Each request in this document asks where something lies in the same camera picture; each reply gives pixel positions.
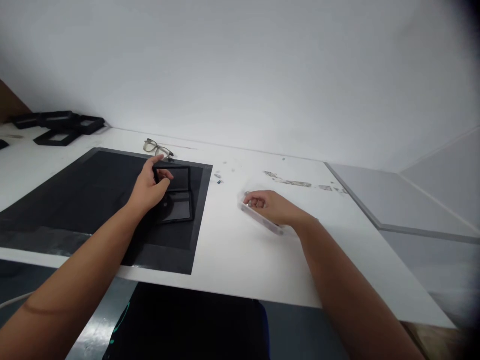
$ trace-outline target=black cutting mat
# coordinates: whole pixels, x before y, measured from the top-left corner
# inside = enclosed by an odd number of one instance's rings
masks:
[[[127,203],[148,158],[92,149],[0,213],[0,247],[71,256]],[[190,275],[213,167],[179,160],[162,164],[190,167],[193,221],[160,224],[153,209],[138,226],[122,264]]]

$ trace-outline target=hand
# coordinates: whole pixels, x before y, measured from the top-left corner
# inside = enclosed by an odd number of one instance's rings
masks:
[[[163,158],[164,155],[151,157],[143,165],[143,170],[136,180],[130,200],[127,203],[127,206],[137,213],[145,215],[156,206],[164,198],[170,180],[174,179],[170,171],[158,169],[158,178],[161,181],[158,184],[155,182],[153,167]]]
[[[312,218],[307,212],[271,190],[249,192],[243,203],[277,225],[293,227]]]

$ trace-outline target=white tabletop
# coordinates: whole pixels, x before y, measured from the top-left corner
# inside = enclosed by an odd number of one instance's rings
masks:
[[[10,147],[0,151],[0,211],[8,208],[92,148],[142,154],[151,138],[175,158],[213,165],[191,275],[122,266],[128,280],[178,288],[320,307],[300,241],[277,236],[237,207],[248,182],[264,184],[318,218],[401,321],[452,328],[454,325],[319,161],[179,140],[119,129],[82,136],[67,147],[38,146],[45,129],[0,127]],[[214,176],[222,176],[223,183]],[[264,172],[302,187],[281,183]],[[319,186],[331,186],[328,191]],[[0,248],[0,259],[60,267],[67,258]]]

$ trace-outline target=transparent plastic case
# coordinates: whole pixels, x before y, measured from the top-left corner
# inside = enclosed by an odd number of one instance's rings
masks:
[[[257,223],[263,225],[272,233],[278,236],[297,237],[297,234],[295,233],[294,229],[291,228],[290,226],[279,226],[271,222],[270,220],[266,219],[262,215],[260,215],[258,212],[256,212],[253,208],[251,208],[247,204],[244,204],[245,197],[247,197],[248,193],[253,191],[266,191],[266,190],[270,190],[270,189],[266,188],[264,185],[259,183],[247,184],[242,189],[242,191],[238,194],[238,208],[242,212],[250,216],[252,219],[254,219]]]

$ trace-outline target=left hand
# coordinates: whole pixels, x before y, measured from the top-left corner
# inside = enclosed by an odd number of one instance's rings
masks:
[[[143,170],[136,180],[130,200],[127,203],[127,206],[134,209],[135,212],[145,215],[164,198],[165,192],[170,185],[170,180],[173,180],[174,177],[170,171],[158,169],[158,177],[162,180],[157,184],[153,169],[154,164],[161,161],[164,157],[164,155],[151,157],[143,166]]]

